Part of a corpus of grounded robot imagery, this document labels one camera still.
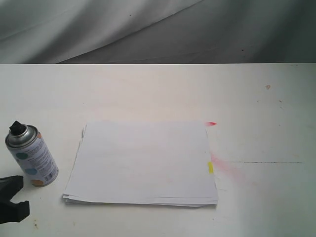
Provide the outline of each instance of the stack of paper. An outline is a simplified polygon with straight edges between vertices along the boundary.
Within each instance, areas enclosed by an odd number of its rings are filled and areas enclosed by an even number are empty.
[[[202,122],[92,122],[83,130],[66,203],[217,203]]]

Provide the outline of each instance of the black nozzle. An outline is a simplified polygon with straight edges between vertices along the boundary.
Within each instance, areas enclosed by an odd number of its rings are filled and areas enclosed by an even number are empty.
[[[10,127],[10,130],[12,135],[18,136],[25,132],[26,127],[25,125],[20,124],[18,121],[15,121]]]

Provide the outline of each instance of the table surface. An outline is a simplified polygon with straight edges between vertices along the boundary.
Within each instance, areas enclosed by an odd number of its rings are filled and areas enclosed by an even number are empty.
[[[316,233],[316,64],[0,65],[0,136],[18,119],[39,128],[59,176],[25,187],[21,223],[1,237],[259,237]],[[201,120],[216,207],[65,205],[81,130],[97,120]],[[0,144],[0,176],[23,175]]]

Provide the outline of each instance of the yellow tab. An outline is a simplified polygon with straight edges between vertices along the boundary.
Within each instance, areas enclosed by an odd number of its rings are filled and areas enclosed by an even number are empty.
[[[210,174],[214,173],[214,168],[213,168],[213,163],[212,162],[208,163],[208,170],[209,170]]]

